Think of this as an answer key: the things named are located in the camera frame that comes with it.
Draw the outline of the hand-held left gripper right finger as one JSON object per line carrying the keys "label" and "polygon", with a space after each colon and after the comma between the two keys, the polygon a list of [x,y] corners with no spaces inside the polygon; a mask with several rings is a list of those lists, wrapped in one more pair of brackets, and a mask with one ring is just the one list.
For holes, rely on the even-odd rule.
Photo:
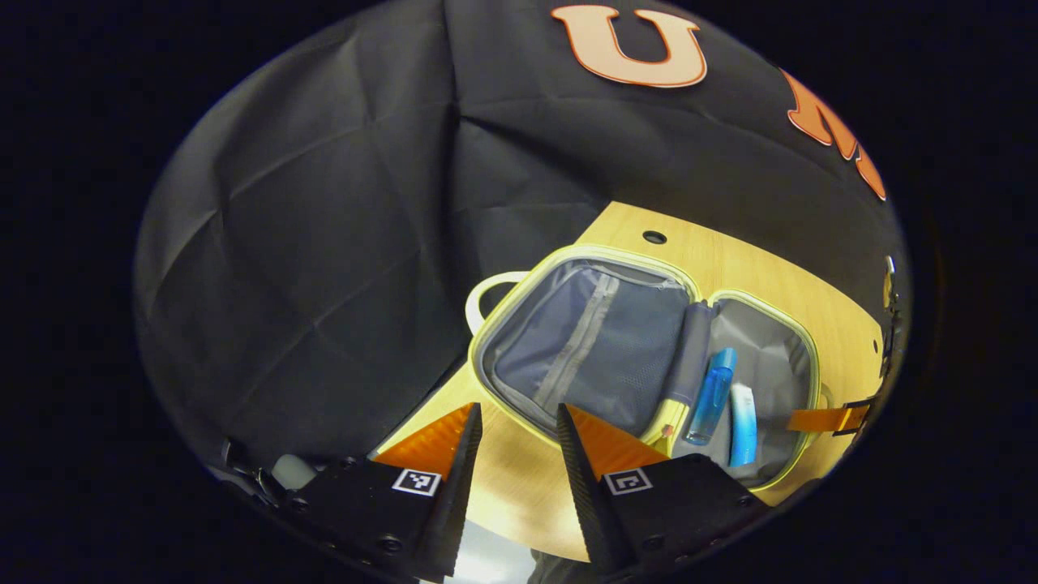
{"label": "hand-held left gripper right finger", "polygon": [[559,404],[556,432],[597,573],[678,573],[767,515],[708,456],[671,458],[572,404]]}

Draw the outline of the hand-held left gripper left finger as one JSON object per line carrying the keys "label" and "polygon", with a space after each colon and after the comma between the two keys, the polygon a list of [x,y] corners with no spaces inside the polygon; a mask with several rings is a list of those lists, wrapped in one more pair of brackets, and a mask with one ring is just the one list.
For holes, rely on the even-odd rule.
{"label": "hand-held left gripper left finger", "polygon": [[382,583],[441,583],[455,573],[483,417],[464,404],[374,458],[342,458],[288,488],[282,520]]}

